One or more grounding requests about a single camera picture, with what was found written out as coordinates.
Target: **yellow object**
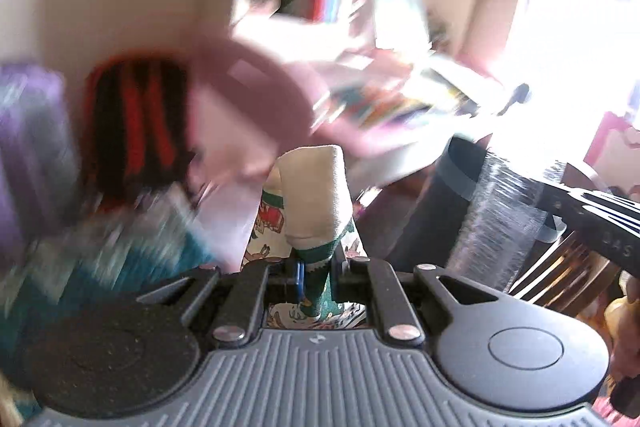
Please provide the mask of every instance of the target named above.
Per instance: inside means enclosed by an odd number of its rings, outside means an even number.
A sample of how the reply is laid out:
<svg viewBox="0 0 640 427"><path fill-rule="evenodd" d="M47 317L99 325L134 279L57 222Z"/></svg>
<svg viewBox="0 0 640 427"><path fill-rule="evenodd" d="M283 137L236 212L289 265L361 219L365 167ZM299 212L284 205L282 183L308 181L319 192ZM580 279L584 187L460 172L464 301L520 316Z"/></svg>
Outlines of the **yellow object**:
<svg viewBox="0 0 640 427"><path fill-rule="evenodd" d="M15 400L27 401L31 399L33 396L30 393L18 391L0 373L0 425L2 427L20 427L22 416L15 406Z"/></svg>
<svg viewBox="0 0 640 427"><path fill-rule="evenodd" d="M607 309L604 310L604 320L607 323L607 329L611 334L614 342L618 339L618 326L620 324L620 318L622 318L623 312L629 310L640 313L640 299L634 303L630 303L626 300L626 297L614 300Z"/></svg>

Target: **gray ribbed footplate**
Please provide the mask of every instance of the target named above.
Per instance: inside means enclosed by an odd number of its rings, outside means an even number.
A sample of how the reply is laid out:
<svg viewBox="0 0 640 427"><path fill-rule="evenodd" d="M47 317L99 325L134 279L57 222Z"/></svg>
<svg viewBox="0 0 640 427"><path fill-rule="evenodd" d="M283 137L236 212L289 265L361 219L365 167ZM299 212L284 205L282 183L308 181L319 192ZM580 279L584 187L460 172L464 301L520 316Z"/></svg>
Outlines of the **gray ribbed footplate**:
<svg viewBox="0 0 640 427"><path fill-rule="evenodd" d="M246 349L210 353L193 384L151 412L97 421L45 410L28 425L595 427L606 423L588 407L538 418L482 409L443 384L423 354L388 347L372 330L264 330Z"/></svg>

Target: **purple object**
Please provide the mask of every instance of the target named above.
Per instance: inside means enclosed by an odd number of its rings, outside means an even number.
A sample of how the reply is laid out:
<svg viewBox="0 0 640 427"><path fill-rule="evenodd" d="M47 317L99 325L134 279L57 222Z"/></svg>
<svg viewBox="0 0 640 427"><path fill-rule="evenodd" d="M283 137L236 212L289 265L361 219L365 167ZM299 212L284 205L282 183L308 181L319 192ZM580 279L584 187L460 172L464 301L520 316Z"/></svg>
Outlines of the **purple object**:
<svg viewBox="0 0 640 427"><path fill-rule="evenodd" d="M0 66L0 270L33 239L71 224L78 156L62 77L30 64Z"/></svg>

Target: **round pad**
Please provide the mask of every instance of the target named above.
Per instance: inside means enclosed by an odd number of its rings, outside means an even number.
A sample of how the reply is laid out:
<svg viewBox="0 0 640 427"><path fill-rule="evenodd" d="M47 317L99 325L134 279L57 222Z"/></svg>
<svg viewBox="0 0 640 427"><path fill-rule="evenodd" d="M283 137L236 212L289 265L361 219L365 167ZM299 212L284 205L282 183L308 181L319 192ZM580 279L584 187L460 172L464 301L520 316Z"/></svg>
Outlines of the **round pad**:
<svg viewBox="0 0 640 427"><path fill-rule="evenodd" d="M509 328L489 340L489 351L498 362L514 369L544 369L564 353L560 339L538 328Z"/></svg>
<svg viewBox="0 0 640 427"><path fill-rule="evenodd" d="M200 348L171 308L127 303L47 330L26 363L38 401L84 418L150 407L181 387Z"/></svg>
<svg viewBox="0 0 640 427"><path fill-rule="evenodd" d="M609 353L586 324L500 296L457 305L434 361L468 396L503 410L548 412L597 396Z"/></svg>

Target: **red and black striped object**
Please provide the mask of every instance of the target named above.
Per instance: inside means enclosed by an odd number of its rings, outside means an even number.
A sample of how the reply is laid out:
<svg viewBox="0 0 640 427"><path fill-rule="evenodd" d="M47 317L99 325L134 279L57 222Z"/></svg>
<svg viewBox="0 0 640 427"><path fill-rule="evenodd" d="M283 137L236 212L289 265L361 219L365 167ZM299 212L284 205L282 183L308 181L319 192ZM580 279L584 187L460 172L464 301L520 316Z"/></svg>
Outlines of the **red and black striped object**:
<svg viewBox="0 0 640 427"><path fill-rule="evenodd" d="M186 67L165 55L113 58L89 75L84 169L105 197L185 182L188 86Z"/></svg>

